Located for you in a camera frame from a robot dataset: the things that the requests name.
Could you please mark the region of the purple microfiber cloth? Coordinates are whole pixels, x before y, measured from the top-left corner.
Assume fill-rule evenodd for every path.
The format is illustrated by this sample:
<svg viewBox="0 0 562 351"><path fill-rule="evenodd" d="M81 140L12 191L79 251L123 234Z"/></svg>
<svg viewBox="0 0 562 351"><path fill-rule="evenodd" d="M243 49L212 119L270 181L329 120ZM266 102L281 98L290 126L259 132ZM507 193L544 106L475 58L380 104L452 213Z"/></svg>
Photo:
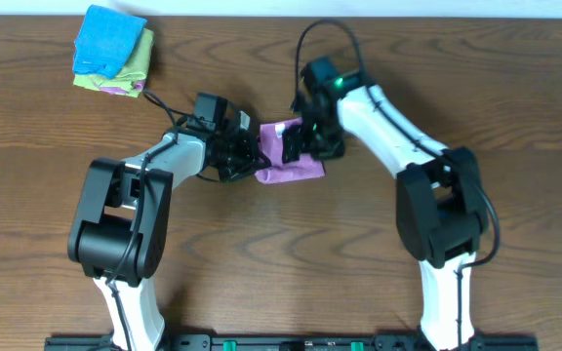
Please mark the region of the purple microfiber cloth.
<svg viewBox="0 0 562 351"><path fill-rule="evenodd" d="M296 162L282 162L282 135L290 127L300 124L301 118L297 118L260 126L259 146L261 152L269 159L270 166L255 172L257 181L263 184L274 184L319 178L325 175L323 164L313 160L308 154L302 154Z"/></svg>

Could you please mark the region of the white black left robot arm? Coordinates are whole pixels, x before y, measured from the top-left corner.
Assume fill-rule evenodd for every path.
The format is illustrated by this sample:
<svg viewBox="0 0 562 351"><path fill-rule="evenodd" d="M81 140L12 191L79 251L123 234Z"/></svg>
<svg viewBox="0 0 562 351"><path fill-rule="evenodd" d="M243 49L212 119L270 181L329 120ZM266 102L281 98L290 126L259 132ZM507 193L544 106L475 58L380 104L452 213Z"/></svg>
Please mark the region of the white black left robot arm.
<svg viewBox="0 0 562 351"><path fill-rule="evenodd" d="M113 331L72 340L80 350L155 350L165 320L156 300L172 194L208 167L233 182L269 166L250 116L224 97L200 93L190 113L144 97L167 113L171 126L158 143L122 160L98 158L88 169L67 241L67 255L92 278L107 304Z"/></svg>

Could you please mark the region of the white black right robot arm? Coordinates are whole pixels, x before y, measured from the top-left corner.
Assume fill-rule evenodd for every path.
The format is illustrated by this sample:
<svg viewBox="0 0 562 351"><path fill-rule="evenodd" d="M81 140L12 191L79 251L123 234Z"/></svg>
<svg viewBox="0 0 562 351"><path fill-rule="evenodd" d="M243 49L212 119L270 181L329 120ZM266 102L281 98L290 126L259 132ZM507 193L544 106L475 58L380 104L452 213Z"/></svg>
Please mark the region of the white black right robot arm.
<svg viewBox="0 0 562 351"><path fill-rule="evenodd" d="M281 159L343 156L344 134L362 141L395 180L395 219L421 270L421 333L434 350L462 350L474 337L468 267L489 224L475 156L419 130L360 70L342 74L327 57L300 72L301 123L283 135Z"/></svg>

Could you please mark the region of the pink folded cloth in stack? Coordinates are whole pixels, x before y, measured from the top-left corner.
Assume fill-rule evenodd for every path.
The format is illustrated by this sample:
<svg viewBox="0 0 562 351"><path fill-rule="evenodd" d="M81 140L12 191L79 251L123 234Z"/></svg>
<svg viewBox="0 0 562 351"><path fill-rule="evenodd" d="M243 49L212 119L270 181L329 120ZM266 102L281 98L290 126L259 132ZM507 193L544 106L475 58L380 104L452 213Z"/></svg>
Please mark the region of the pink folded cloth in stack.
<svg viewBox="0 0 562 351"><path fill-rule="evenodd" d="M144 89L145 81L104 82L99 85L99 90L111 95L128 96L137 98Z"/></svg>

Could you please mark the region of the green folded cloth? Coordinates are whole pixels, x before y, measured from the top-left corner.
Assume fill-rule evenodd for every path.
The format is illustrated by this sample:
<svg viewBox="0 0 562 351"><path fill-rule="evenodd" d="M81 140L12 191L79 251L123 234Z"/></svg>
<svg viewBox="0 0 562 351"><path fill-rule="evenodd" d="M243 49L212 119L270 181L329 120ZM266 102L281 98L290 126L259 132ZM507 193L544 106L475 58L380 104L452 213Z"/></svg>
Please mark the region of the green folded cloth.
<svg viewBox="0 0 562 351"><path fill-rule="evenodd" d="M146 81L153 44L154 33L145 28L128 60L114 78L108 79L98 74L75 75L73 85L101 92L99 85L104 82Z"/></svg>

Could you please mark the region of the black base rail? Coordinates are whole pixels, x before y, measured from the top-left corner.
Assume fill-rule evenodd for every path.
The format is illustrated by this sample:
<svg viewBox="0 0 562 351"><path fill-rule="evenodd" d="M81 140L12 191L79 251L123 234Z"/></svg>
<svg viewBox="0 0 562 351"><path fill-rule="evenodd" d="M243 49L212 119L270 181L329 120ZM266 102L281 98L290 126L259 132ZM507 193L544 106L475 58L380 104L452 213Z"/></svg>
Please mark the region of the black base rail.
<svg viewBox="0 0 562 351"><path fill-rule="evenodd" d="M163 338L158 351L422 351L432 347L417 334L379 334L371 337L220 337L179 334ZM462 351L538 351L528 336L477 335Z"/></svg>

